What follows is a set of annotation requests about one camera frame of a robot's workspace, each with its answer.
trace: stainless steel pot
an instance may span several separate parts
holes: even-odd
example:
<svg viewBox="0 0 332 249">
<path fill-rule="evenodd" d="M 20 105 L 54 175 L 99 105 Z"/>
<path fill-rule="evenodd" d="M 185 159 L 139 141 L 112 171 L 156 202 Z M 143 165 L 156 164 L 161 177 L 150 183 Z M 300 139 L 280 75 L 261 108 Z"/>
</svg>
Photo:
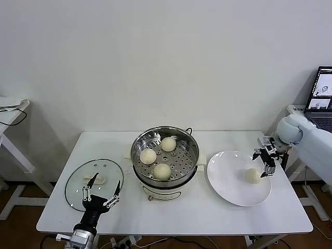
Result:
<svg viewBox="0 0 332 249">
<path fill-rule="evenodd" d="M 175 150 L 166 152 L 161 149 L 160 143 L 165 137 L 176 139 Z M 157 154 L 157 160 L 153 164 L 143 164 L 140 161 L 140 154 L 146 148 L 153 149 Z M 151 128 L 139 135 L 131 146 L 131 161 L 136 176 L 156 189 L 173 189 L 186 184 L 196 173 L 198 158 L 199 147 L 191 134 L 171 126 Z M 172 175 L 169 180 L 154 178 L 153 169 L 159 163 L 166 163 L 171 167 Z"/>
</svg>

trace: laptop screen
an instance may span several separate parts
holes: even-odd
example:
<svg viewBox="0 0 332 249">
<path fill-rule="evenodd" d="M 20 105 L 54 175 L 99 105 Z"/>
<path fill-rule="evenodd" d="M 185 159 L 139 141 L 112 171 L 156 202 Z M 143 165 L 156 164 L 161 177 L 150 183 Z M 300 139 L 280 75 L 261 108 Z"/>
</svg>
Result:
<svg viewBox="0 0 332 249">
<path fill-rule="evenodd" d="M 305 111 L 332 112 L 332 67 L 319 67 Z"/>
</svg>

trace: robotic arm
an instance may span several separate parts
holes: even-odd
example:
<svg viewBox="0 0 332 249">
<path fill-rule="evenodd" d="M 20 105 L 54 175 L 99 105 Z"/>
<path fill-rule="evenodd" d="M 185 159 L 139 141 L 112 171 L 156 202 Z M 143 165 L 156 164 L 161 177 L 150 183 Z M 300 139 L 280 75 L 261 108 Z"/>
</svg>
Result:
<svg viewBox="0 0 332 249">
<path fill-rule="evenodd" d="M 113 197 L 107 200 L 106 198 L 90 194 L 90 189 L 97 177 L 98 173 L 89 180 L 87 186 L 83 187 L 83 206 L 86 209 L 80 223 L 74 226 L 74 231 L 71 236 L 58 234 L 57 241 L 69 242 L 72 248 L 77 249 L 92 249 L 93 240 L 97 234 L 96 226 L 101 214 L 107 213 L 116 203 L 119 202 L 120 197 L 120 181 L 115 189 Z"/>
<path fill-rule="evenodd" d="M 332 185 L 332 134 L 316 128 L 305 117 L 296 114 L 284 117 L 278 123 L 275 136 L 264 137 L 260 143 L 262 146 L 255 150 L 253 160 L 261 156 L 265 164 L 261 177 L 272 175 L 274 160 L 293 147 L 303 163 Z"/>
</svg>

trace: pot handle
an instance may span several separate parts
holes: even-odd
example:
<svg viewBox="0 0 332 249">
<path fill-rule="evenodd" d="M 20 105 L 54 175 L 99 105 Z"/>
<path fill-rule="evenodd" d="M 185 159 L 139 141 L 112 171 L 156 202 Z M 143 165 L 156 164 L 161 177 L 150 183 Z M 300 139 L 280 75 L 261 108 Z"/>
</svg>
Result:
<svg viewBox="0 0 332 249">
<path fill-rule="evenodd" d="M 199 158 L 198 158 L 198 162 L 197 162 L 197 171 L 204 171 L 205 166 L 206 166 L 206 153 L 202 149 L 202 150 L 200 150 L 200 153 L 199 153 Z"/>
<path fill-rule="evenodd" d="M 190 135 L 192 134 L 192 127 L 189 127 L 186 132 L 188 132 Z"/>
</svg>

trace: glass lid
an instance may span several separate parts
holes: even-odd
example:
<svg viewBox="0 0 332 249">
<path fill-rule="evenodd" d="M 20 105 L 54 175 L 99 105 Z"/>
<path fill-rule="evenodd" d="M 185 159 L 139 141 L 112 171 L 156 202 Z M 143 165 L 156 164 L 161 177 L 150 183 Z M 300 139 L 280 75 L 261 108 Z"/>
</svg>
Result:
<svg viewBox="0 0 332 249">
<path fill-rule="evenodd" d="M 99 173 L 91 188 L 91 194 L 110 199 L 118 182 L 121 181 L 120 188 L 123 185 L 123 172 L 120 166 L 108 159 L 96 159 L 89 161 L 79 167 L 69 177 L 65 188 L 65 197 L 68 204 L 79 211 L 85 211 L 82 205 L 83 190 L 88 181 Z"/>
</svg>

